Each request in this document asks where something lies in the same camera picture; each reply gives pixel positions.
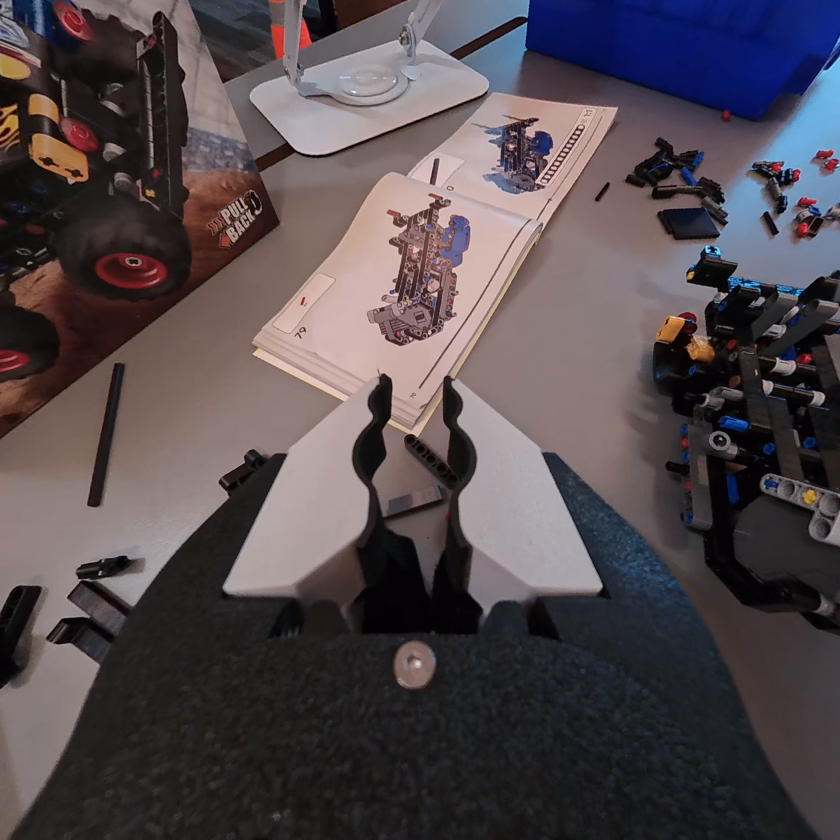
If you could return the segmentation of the pile of black blue pins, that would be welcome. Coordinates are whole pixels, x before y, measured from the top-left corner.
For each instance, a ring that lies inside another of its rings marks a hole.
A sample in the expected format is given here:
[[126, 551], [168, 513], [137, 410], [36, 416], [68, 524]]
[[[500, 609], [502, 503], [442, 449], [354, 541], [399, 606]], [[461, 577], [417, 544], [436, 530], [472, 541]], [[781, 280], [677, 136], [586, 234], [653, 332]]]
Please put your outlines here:
[[697, 175], [705, 160], [705, 151], [677, 152], [672, 143], [660, 136], [654, 146], [656, 152], [637, 163], [627, 174], [625, 183], [649, 189], [651, 197], [658, 201], [677, 196], [694, 197], [716, 223], [726, 226], [729, 214], [723, 208], [726, 197], [721, 184], [705, 175]]

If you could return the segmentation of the black blue lego model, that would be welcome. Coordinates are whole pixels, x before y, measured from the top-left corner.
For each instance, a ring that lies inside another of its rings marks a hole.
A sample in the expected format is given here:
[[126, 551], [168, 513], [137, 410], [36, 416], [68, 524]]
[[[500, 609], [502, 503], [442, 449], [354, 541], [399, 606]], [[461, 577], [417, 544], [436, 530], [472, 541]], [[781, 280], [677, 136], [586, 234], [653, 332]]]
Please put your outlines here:
[[653, 380], [685, 418], [680, 514], [746, 606], [839, 634], [838, 272], [805, 288], [736, 276], [709, 245], [686, 273], [715, 296], [668, 317]]

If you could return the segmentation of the dark grey lego tile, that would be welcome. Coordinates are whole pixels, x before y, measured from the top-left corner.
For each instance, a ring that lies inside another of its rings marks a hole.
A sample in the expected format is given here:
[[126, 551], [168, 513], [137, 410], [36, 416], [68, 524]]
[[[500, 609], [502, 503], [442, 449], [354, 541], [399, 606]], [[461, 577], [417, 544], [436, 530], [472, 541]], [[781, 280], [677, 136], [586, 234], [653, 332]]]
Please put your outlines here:
[[445, 489], [434, 485], [394, 497], [385, 505], [384, 519], [399, 518], [413, 512], [435, 507], [445, 501]]

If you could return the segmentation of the blue plastic bin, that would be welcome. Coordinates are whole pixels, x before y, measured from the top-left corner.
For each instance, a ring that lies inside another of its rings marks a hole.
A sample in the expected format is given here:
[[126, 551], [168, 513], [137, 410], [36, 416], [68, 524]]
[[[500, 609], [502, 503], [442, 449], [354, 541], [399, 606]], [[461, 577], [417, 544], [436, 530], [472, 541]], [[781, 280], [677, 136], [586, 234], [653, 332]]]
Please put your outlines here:
[[758, 120], [832, 65], [838, 1], [531, 1], [526, 47]]

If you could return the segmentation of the pile of black lego pieces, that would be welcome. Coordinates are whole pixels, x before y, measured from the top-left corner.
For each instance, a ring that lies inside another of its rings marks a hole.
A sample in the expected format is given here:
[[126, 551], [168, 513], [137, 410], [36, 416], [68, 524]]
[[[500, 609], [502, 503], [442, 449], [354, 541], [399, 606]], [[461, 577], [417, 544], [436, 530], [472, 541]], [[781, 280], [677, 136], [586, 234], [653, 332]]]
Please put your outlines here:
[[[81, 610], [79, 616], [58, 621], [47, 634], [54, 645], [69, 645], [100, 665], [129, 617], [130, 606], [102, 585], [102, 581], [129, 571], [135, 560], [118, 555], [84, 563], [77, 568], [77, 584], [68, 594], [70, 604]], [[24, 670], [17, 657], [18, 646], [39, 603], [42, 588], [36, 584], [15, 586], [1, 611], [1, 687]]]

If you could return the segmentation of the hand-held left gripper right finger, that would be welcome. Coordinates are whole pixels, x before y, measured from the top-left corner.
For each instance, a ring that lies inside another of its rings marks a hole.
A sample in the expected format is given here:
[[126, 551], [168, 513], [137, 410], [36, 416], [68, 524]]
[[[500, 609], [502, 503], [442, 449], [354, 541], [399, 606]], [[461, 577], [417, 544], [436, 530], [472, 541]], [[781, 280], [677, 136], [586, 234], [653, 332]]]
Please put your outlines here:
[[541, 448], [452, 377], [443, 413], [457, 481], [434, 574], [434, 631], [476, 634], [499, 603], [529, 614], [545, 599], [602, 596], [602, 577]]

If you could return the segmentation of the lego set box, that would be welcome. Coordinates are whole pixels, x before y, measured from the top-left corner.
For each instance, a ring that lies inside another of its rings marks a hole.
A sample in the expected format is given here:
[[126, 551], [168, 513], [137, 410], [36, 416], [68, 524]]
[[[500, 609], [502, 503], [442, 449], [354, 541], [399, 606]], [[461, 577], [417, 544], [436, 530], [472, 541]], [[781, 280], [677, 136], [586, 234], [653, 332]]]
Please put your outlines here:
[[2, 2], [1, 435], [277, 225], [189, 2]]

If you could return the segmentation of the long black lego axle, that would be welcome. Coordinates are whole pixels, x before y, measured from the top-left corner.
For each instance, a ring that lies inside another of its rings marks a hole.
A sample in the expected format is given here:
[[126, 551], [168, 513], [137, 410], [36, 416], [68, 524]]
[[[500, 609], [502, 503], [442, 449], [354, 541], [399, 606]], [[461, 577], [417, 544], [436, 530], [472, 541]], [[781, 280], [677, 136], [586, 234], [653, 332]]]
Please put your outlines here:
[[96, 458], [94, 460], [91, 483], [87, 497], [87, 506], [90, 508], [98, 508], [102, 504], [104, 489], [109, 472], [112, 440], [118, 418], [124, 373], [124, 363], [117, 362], [113, 365], [108, 389], [108, 397], [98, 439], [98, 448]]

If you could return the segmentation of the short black lego beam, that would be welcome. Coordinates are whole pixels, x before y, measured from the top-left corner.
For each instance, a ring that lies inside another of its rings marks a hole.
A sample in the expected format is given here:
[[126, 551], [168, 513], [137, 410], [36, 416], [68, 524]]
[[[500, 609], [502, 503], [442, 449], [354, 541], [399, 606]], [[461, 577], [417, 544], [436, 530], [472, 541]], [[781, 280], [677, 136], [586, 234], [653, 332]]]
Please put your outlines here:
[[429, 471], [441, 485], [450, 490], [455, 488], [459, 481], [458, 476], [447, 460], [431, 448], [427, 442], [413, 434], [406, 434], [404, 445], [406, 451], [415, 458], [415, 461]]

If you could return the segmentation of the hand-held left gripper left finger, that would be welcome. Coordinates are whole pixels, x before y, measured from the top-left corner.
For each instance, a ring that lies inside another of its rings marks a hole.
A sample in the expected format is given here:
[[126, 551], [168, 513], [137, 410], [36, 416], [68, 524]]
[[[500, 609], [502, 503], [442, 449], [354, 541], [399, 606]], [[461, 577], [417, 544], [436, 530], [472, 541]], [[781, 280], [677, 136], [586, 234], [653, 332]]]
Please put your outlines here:
[[227, 595], [361, 601], [365, 633], [428, 631], [413, 542], [390, 531], [373, 484], [392, 380], [362, 386], [290, 447], [224, 583]]

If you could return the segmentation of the orange object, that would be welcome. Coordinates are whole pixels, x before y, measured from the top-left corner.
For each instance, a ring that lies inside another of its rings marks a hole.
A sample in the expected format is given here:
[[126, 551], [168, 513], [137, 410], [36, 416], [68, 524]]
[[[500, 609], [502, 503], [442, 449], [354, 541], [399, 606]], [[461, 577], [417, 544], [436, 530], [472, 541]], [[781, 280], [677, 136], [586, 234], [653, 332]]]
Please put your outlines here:
[[287, 52], [299, 55], [299, 50], [312, 44], [309, 28], [303, 17], [303, 1], [268, 1], [270, 33], [276, 58], [282, 60]]

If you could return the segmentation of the lego instruction booklet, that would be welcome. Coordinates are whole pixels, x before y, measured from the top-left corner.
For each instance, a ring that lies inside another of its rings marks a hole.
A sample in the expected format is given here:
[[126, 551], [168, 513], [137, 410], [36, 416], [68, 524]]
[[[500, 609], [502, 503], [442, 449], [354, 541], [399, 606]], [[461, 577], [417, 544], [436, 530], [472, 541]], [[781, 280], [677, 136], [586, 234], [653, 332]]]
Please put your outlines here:
[[378, 181], [255, 355], [341, 400], [388, 375], [391, 424], [422, 430], [616, 114], [490, 94], [408, 174]]

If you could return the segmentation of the pile of red black pins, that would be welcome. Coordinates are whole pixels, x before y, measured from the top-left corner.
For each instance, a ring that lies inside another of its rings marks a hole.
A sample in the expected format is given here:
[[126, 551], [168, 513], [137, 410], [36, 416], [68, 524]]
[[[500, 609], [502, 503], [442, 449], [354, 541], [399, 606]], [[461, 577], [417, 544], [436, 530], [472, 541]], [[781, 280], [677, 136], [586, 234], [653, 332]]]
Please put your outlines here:
[[813, 239], [826, 226], [838, 225], [838, 202], [821, 207], [817, 199], [810, 196], [800, 196], [791, 202], [789, 191], [802, 178], [800, 168], [788, 167], [784, 161], [759, 160], [751, 164], [749, 172], [763, 183], [769, 208], [761, 219], [771, 237], [780, 235], [784, 221], [791, 223], [796, 239]]

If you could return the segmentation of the black square lego tile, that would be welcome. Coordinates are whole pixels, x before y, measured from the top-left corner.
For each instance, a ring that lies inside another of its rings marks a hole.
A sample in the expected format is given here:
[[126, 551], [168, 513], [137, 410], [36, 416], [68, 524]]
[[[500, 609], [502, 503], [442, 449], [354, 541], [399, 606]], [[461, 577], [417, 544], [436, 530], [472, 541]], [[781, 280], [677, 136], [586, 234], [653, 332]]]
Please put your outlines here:
[[714, 239], [720, 231], [703, 206], [668, 208], [657, 213], [664, 231], [675, 240]]

